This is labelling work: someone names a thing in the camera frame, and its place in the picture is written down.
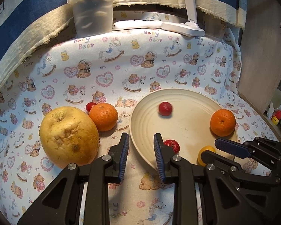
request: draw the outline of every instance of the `cherry tomato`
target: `cherry tomato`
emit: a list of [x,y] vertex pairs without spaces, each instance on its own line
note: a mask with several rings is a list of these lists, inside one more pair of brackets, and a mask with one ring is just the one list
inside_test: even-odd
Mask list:
[[163,144],[172,147],[175,154],[177,154],[180,151],[180,145],[178,144],[177,141],[173,139],[167,139],[166,141],[163,142]]
[[88,111],[88,112],[90,112],[90,110],[92,109],[92,107],[94,106],[94,105],[97,105],[95,102],[89,102],[88,104],[86,104],[86,110]]
[[162,102],[159,104],[159,114],[162,116],[169,116],[173,111],[173,107],[169,102]]

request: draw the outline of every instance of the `plate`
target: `plate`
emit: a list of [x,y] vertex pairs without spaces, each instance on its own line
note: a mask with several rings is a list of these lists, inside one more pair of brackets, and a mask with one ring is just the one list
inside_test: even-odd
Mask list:
[[[161,116],[158,106],[167,101],[173,106],[172,115]],[[179,155],[190,163],[197,164],[199,150],[204,146],[214,146],[218,138],[210,130],[212,114],[221,106],[212,99],[185,89],[161,89],[141,99],[134,107],[129,121],[132,142],[143,159],[157,170],[153,148],[153,136],[161,133],[163,141],[176,140],[180,145]],[[234,131],[226,138],[236,141]],[[216,153],[230,160],[234,156],[217,150]]]

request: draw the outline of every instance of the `clear plastic box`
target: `clear plastic box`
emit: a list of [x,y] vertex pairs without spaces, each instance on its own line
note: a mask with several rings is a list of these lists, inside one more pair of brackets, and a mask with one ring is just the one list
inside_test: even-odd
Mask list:
[[114,0],[68,0],[73,8],[77,36],[111,32],[113,2]]

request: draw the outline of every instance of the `striped fabric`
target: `striped fabric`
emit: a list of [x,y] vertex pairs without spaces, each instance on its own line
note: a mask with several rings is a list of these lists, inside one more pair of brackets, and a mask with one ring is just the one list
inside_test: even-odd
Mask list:
[[[160,4],[184,8],[184,0],[115,0],[114,6]],[[244,28],[247,0],[196,0],[196,6]],[[5,0],[0,6],[0,88],[34,49],[63,30],[73,14],[67,0]]]

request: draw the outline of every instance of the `silver bolt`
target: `silver bolt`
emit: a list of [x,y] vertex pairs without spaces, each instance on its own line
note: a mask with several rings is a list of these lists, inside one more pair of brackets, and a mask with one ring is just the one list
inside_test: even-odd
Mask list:
[[206,167],[207,167],[208,170],[214,170],[215,169],[215,166],[211,163],[207,164]]
[[74,170],[76,167],[77,166],[76,166],[75,163],[71,163],[71,164],[68,165],[68,169],[70,169],[70,170]]
[[110,155],[104,155],[102,156],[102,160],[103,161],[109,161],[111,159],[111,156]]
[[172,157],[172,159],[173,159],[175,162],[179,162],[179,161],[181,161],[181,156],[175,155],[175,156]]

